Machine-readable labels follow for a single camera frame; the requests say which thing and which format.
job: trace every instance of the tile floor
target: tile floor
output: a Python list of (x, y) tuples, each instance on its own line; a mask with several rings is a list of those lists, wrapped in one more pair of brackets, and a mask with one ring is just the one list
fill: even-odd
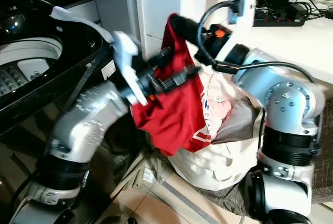
[[(159, 181), (144, 181), (139, 187), (121, 191), (96, 224), (119, 213), (136, 218), (139, 224), (238, 224), (241, 221), (240, 216), (197, 193), (169, 168), (164, 169)], [(333, 211), (328, 206), (316, 204), (309, 218), (313, 224), (329, 224)], [(248, 217), (243, 220), (243, 224), (257, 223)]]

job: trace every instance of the washing machine drum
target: washing machine drum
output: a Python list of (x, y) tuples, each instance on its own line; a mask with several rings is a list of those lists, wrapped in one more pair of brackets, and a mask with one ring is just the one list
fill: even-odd
[(53, 38), (27, 38), (0, 45), (0, 96), (42, 76), (61, 53), (62, 44)]

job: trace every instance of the brown fabric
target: brown fabric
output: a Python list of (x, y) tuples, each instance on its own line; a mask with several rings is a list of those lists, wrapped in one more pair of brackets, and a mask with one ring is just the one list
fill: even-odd
[[(333, 98), (326, 101), (321, 136), (322, 155), (315, 160), (312, 187), (312, 202), (322, 203), (333, 201)], [(197, 192), (236, 215), (247, 215), (242, 196), (242, 184), (227, 189), (209, 191), (192, 186)]]

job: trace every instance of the red fabric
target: red fabric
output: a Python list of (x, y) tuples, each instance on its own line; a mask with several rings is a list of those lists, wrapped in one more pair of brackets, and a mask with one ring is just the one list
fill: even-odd
[[(183, 70), (186, 65), (194, 64), (185, 40), (174, 33), (170, 17), (162, 44), (162, 47), (166, 46), (174, 50), (174, 56), (166, 67), (156, 70), (155, 77), (162, 80)], [(180, 147), (195, 152), (210, 144), (193, 139), (198, 131), (206, 127), (201, 103), (202, 91), (203, 85), (197, 75), (168, 94), (158, 95), (153, 101), (148, 101), (147, 106), (137, 104), (133, 107), (136, 126), (151, 135), (152, 142), (163, 155), (172, 156)]]

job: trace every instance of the laundry pile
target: laundry pile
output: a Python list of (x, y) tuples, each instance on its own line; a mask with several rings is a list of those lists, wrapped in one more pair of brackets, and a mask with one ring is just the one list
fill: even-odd
[[(170, 17), (162, 47), (170, 47), (174, 56), (156, 70), (156, 78), (163, 80), (194, 64)], [(194, 186), (224, 189), (257, 163), (258, 138), (253, 138), (253, 128), (259, 111), (229, 75), (211, 67), (202, 66), (184, 86), (156, 96), (146, 106), (134, 106), (132, 113), (137, 127), (151, 135), (154, 146)]]

